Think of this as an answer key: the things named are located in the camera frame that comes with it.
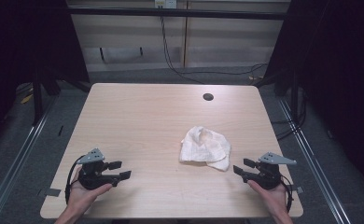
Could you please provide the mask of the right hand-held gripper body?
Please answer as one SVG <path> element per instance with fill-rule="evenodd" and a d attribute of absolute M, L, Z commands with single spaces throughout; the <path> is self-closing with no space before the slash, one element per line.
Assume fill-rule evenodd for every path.
<path fill-rule="evenodd" d="M 247 181 L 253 180 L 264 189 L 274 189 L 282 183 L 281 173 L 279 170 L 280 164 L 296 165 L 295 160 L 285 158 L 272 152 L 267 152 L 257 161 L 259 167 L 258 174 L 246 172 Z"/>

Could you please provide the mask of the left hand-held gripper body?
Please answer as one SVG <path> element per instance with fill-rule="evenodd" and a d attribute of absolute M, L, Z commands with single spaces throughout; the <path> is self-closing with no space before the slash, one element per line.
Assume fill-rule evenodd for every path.
<path fill-rule="evenodd" d="M 81 166 L 78 173 L 78 181 L 89 190 L 97 189 L 105 184 L 115 187 L 120 182 L 119 175 L 103 175 L 103 171 L 109 170 L 109 162 L 105 162 L 105 156 L 99 148 L 94 148 L 77 160 Z"/>

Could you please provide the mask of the white towel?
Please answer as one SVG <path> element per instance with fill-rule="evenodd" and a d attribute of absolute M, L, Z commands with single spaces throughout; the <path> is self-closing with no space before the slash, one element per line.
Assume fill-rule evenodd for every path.
<path fill-rule="evenodd" d="M 181 140 L 180 161 L 205 162 L 226 172 L 230 167 L 231 144 L 223 134 L 194 126 Z"/>

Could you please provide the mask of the person's left hand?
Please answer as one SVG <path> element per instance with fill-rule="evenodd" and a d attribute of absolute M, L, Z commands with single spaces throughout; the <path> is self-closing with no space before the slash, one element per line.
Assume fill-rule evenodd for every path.
<path fill-rule="evenodd" d="M 73 178 L 66 210 L 80 217 L 91 207 L 99 196 L 111 190 L 112 185 L 105 184 L 93 190 L 85 189 L 77 180 L 79 171 L 80 169 L 77 169 Z"/>

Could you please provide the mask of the person's right hand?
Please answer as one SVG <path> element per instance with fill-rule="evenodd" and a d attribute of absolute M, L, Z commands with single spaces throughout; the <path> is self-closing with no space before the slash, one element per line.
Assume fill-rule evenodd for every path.
<path fill-rule="evenodd" d="M 248 180 L 247 184 L 264 201 L 268 212 L 273 217 L 288 216 L 286 189 L 282 184 L 274 189 L 264 189 L 253 180 Z"/>

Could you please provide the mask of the black metal stand leg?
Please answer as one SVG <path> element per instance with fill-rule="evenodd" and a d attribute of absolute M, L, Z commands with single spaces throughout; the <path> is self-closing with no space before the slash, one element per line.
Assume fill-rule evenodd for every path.
<path fill-rule="evenodd" d="M 34 106 L 35 106 L 35 116 L 33 125 L 36 126 L 36 124 L 41 120 L 43 116 L 41 76 L 38 70 L 36 70 L 34 73 L 33 96 L 34 96 Z"/>

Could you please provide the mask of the dark curtain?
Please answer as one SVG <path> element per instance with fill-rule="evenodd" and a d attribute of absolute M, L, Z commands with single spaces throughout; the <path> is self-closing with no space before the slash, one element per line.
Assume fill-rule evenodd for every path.
<path fill-rule="evenodd" d="M 66 0 L 0 0 L 0 132 L 23 83 L 50 94 L 89 75 Z"/>
<path fill-rule="evenodd" d="M 290 0 L 265 77 L 297 81 L 364 176 L 364 0 Z"/>

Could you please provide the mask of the black horizontal metal bar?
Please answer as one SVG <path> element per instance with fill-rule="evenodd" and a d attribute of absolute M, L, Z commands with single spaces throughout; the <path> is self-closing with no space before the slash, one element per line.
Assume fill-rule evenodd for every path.
<path fill-rule="evenodd" d="M 111 15 L 111 16 L 153 16 L 185 18 L 217 18 L 283 21 L 289 18 L 286 13 L 216 11 L 197 9 L 156 9 L 156 8 L 119 8 L 119 7 L 69 7 L 70 14 Z"/>

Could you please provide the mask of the aluminium floor rail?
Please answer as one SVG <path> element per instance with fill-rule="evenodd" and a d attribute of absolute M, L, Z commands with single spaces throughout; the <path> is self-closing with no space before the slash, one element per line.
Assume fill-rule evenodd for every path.
<path fill-rule="evenodd" d="M 24 142 L 21 144 L 19 152 L 14 160 L 10 163 L 6 163 L 4 159 L 0 159 L 0 164 L 2 164 L 3 168 L 7 171 L 5 176 L 2 178 L 2 182 L 0 183 L 0 213 L 21 173 L 22 167 L 27 162 L 28 157 L 32 152 L 35 142 L 47 122 L 49 112 L 53 108 L 56 101 L 56 96 L 49 98 L 49 102 L 46 105 L 44 112 L 40 113 L 39 119 L 37 119 L 34 124 L 30 126 L 30 131 L 26 135 Z"/>
<path fill-rule="evenodd" d="M 298 142 L 301 152 L 313 173 L 316 183 L 318 184 L 328 206 L 333 214 L 337 224 L 352 224 L 348 217 L 339 197 L 335 193 L 335 190 L 331 186 L 328 178 L 326 177 L 322 167 L 320 166 L 311 145 L 304 135 L 302 129 L 292 120 L 291 109 L 286 100 L 279 101 L 280 107 L 284 113 L 284 116 L 288 120 L 288 125 L 294 135 L 294 138 Z"/>

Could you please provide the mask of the white wall socket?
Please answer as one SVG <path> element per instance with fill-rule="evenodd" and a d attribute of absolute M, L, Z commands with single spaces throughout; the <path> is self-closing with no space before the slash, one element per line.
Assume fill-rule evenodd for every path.
<path fill-rule="evenodd" d="M 177 9 L 176 0 L 154 0 L 155 8 Z"/>

